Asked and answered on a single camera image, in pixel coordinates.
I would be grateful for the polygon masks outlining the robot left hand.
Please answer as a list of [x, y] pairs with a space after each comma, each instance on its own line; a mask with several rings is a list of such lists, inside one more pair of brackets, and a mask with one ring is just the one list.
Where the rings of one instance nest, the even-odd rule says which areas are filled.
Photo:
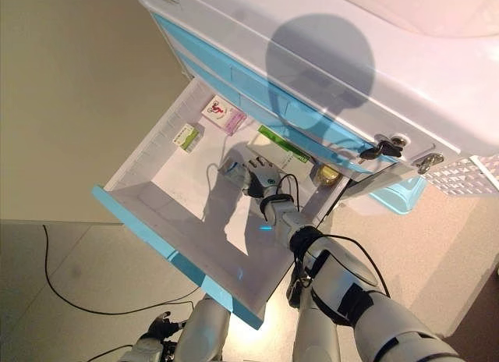
[[185, 327], [186, 320], [171, 321], [170, 316], [171, 312], [165, 311], [152, 321], [147, 330], [150, 338], [164, 341]]

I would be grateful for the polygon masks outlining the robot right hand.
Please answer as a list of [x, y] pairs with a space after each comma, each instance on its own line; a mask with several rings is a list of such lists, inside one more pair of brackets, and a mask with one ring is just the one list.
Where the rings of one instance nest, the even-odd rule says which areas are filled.
[[251, 158], [243, 166], [246, 174], [242, 192], [246, 196], [263, 199], [275, 193], [281, 178], [276, 166], [261, 156]]

